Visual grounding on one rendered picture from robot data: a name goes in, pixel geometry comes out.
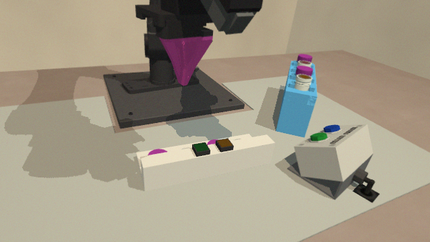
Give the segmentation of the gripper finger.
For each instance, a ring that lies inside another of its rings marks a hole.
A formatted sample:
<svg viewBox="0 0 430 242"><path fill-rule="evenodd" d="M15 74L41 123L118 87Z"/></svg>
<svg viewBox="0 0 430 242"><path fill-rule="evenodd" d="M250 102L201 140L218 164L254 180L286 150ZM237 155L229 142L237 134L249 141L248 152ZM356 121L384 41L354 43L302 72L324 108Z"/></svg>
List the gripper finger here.
<svg viewBox="0 0 430 242"><path fill-rule="evenodd" d="M171 59L178 83L180 83L182 86L185 86L194 57L197 38L191 37L172 40L164 40L160 38L160 40L167 54L169 55L169 58ZM180 53L181 67L179 64L176 46L178 47Z"/></svg>
<svg viewBox="0 0 430 242"><path fill-rule="evenodd" d="M189 71L189 76L187 78L186 85L189 83L189 80L190 80L196 66L198 65L199 61L201 60L201 58L203 57L203 55L207 51L208 47L211 45L213 36L206 36L206 37L199 36L199 37L195 37L195 38L197 38L197 44L196 44L196 49L195 49L195 52L193 55L193 60L191 63L191 68ZM181 59L180 59L179 49L178 49L178 47L176 47L176 49L177 49L177 55L179 58L179 64L181 67Z"/></svg>

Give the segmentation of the blue rectangular tube holder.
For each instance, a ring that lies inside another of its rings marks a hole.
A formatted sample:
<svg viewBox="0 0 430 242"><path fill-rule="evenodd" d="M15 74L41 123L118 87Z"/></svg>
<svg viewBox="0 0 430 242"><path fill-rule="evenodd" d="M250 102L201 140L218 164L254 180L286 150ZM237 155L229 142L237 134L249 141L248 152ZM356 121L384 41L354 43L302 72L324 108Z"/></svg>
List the blue rectangular tube holder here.
<svg viewBox="0 0 430 242"><path fill-rule="evenodd" d="M315 65L312 63L313 73L309 90L300 91L295 89L297 64L298 61L291 61L276 131L305 137L317 99L316 74Z"/></svg>

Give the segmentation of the cream long bar with two dark lamps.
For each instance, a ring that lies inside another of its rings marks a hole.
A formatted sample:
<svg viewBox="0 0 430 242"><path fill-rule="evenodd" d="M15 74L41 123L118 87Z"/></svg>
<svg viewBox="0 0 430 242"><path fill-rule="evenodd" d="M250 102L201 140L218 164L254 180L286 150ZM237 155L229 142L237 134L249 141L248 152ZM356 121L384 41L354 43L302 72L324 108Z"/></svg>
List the cream long bar with two dark lamps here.
<svg viewBox="0 0 430 242"><path fill-rule="evenodd" d="M162 148L166 153L136 153L144 191L271 163L275 142L250 134Z"/></svg>

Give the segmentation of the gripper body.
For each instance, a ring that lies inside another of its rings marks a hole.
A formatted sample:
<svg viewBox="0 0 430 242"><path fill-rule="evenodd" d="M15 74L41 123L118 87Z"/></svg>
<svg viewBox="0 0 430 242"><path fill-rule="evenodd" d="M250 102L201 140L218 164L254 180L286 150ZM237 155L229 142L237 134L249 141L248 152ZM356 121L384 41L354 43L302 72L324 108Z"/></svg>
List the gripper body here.
<svg viewBox="0 0 430 242"><path fill-rule="evenodd" d="M135 5L135 8L137 18L153 18L156 36L162 39L213 36L213 30L203 27L207 23L213 23L208 14L175 15L161 10L161 4Z"/></svg>

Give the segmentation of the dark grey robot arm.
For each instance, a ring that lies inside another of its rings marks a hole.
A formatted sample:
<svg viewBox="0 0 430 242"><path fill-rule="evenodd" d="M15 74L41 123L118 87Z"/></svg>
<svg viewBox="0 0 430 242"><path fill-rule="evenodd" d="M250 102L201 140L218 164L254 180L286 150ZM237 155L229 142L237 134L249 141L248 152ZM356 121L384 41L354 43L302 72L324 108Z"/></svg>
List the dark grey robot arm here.
<svg viewBox="0 0 430 242"><path fill-rule="evenodd" d="M175 15L208 14L219 32L243 33L255 14L262 8L263 0L161 0L161 10ZM149 58L150 77L123 81L129 93L144 93L183 87L173 72L173 65L161 40L156 36L153 18L147 17L147 34L144 34L144 53Z"/></svg>

